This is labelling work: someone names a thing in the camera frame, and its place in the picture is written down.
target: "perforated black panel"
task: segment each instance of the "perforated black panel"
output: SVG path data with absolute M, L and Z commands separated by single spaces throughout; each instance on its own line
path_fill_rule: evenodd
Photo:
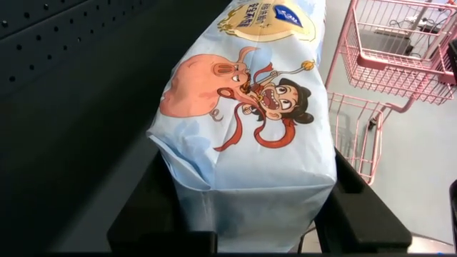
M 0 0 L 0 98 L 155 0 Z

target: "cartoon hair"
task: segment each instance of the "cartoon hair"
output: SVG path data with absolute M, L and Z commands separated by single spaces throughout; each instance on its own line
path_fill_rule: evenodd
M 267 148 L 281 148 L 281 147 L 287 146 L 288 144 L 290 144 L 292 142 L 293 138 L 295 137 L 295 133 L 296 133 L 295 132 L 295 125 L 296 125 L 295 122 L 300 123 L 300 124 L 309 124 L 309 123 L 313 122 L 313 120 L 314 120 L 314 117 L 311 114 L 306 113 L 306 109 L 308 108 L 308 97 L 311 95 L 311 92 L 308 89 L 301 87 L 298 84 L 296 84 L 295 82 L 290 81 L 288 79 L 281 79 L 279 81 L 278 86 L 280 86 L 280 85 L 293 86 L 297 90 L 297 92 L 298 92 L 297 106 L 291 112 L 282 114 L 281 120 L 282 120 L 282 122 L 284 124 L 284 128 L 286 130 L 283 137 L 276 141 L 268 141 L 268 140 L 263 139 L 260 135 L 260 133 L 263 131 L 263 129 L 265 128 L 265 125 L 266 125 L 266 112 L 265 112 L 265 110 L 263 110 L 261 108 L 260 104 L 258 105 L 256 114 L 258 115 L 258 120 L 262 121 L 263 123 L 261 126 L 256 128 L 256 130 L 254 131 L 254 138 L 260 145 L 267 147 Z M 222 90 L 227 90 L 227 91 L 230 91 L 231 93 L 229 95 L 222 94 L 221 93 Z M 234 97 L 231 97 L 231 96 L 233 96 L 232 89 L 229 89 L 229 88 L 219 89 L 218 93 L 220 96 L 234 99 Z M 241 119 L 238 115 L 238 109 L 241 106 L 243 106 L 243 103 L 237 104 L 235 107 L 235 110 L 234 110 L 234 116 L 235 116 L 235 121 L 236 121 L 235 133 L 233 133 L 233 136 L 231 138 L 229 138 L 222 146 L 216 147 L 214 150 L 223 151 L 223 150 L 227 149 L 229 146 L 231 146 L 233 144 L 237 144 L 240 141 L 241 136 L 243 135 L 243 124 L 241 123 Z

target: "gray floor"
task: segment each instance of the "gray floor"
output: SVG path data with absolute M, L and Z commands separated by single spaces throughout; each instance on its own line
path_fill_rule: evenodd
M 326 37 L 320 71 L 326 78 L 349 0 L 327 1 Z M 348 85 L 341 60 L 330 89 L 374 101 L 403 104 L 405 99 Z M 383 151 L 373 185 L 376 193 L 415 233 L 451 243 L 448 188 L 457 179 L 457 101 L 442 106 L 415 103 L 405 114 L 392 114 L 383 130 Z M 156 153 L 141 134 L 106 185 L 95 195 L 74 225 L 56 242 L 56 251 L 107 251 L 106 231 L 125 204 Z

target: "cartoon face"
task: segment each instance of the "cartoon face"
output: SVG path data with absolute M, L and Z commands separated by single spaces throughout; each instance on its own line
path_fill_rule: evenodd
M 210 68 L 214 75 L 218 76 L 225 85 L 241 85 L 249 80 L 250 74 L 247 66 L 244 63 L 236 62 L 232 63 L 229 60 L 226 62 L 220 62 L 212 64 Z
M 260 101 L 266 116 L 277 120 L 284 113 L 290 113 L 298 103 L 297 89 L 291 85 L 274 86 L 269 84 L 263 88 Z

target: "plastic bag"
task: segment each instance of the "plastic bag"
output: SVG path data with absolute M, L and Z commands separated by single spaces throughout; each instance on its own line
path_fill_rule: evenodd
M 166 85 L 148 136 L 191 230 L 287 252 L 336 181 L 317 66 L 325 1 L 232 1 Z

